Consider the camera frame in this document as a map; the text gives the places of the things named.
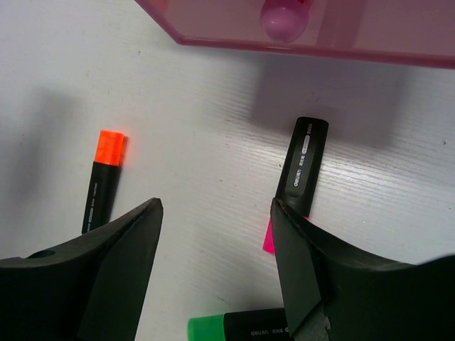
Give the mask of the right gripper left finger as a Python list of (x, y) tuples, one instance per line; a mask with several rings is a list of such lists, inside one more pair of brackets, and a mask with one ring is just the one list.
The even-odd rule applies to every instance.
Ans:
[(152, 198), (26, 258), (1, 260), (2, 340), (133, 340), (164, 210)]

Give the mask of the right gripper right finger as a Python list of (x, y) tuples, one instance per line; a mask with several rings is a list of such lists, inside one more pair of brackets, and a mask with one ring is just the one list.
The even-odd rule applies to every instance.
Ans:
[(272, 234), (297, 340), (453, 340), (454, 257), (413, 265), (359, 249), (273, 199)]

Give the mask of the orange cap highlighter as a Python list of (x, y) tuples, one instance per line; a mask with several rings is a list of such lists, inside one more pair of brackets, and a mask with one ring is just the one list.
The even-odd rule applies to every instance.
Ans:
[(100, 131), (82, 220), (83, 234), (109, 222), (126, 145), (127, 137), (124, 134)]

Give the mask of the pink small drawer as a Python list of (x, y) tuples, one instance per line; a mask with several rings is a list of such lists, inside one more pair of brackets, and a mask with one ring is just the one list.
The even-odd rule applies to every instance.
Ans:
[(140, 1), (178, 44), (454, 67), (453, 1)]

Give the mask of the green cap highlighter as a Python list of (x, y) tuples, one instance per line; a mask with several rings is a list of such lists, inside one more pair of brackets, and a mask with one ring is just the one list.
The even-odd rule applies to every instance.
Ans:
[(250, 310), (188, 321), (189, 341), (290, 341), (283, 308)]

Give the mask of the pink cap highlighter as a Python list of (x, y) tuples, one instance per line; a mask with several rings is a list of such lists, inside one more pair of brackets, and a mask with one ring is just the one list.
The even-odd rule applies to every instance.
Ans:
[(296, 120), (275, 198), (302, 217), (309, 217), (329, 124), (322, 119)]

